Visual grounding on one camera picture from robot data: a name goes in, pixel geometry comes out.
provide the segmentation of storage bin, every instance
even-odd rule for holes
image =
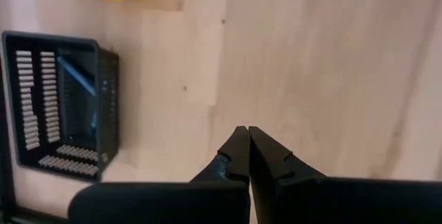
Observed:
[[[4,32],[22,167],[100,181],[118,151],[118,56],[92,39]]]

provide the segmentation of black plastic bin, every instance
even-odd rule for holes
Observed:
[[[92,39],[12,31],[3,52],[18,164],[100,181],[119,147],[118,56]]]

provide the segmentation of wooden surface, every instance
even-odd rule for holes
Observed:
[[[105,181],[187,181],[236,125],[258,125],[329,175],[432,180],[440,3],[0,0],[0,19],[120,55],[122,147]],[[60,216],[87,186],[14,173],[20,205]]]

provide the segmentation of black basket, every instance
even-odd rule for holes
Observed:
[[[3,33],[17,162],[100,181],[118,152],[118,56],[92,39]]]

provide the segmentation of plastic crate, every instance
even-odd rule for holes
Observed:
[[[10,31],[3,52],[18,164],[100,181],[119,147],[118,56],[92,39]]]

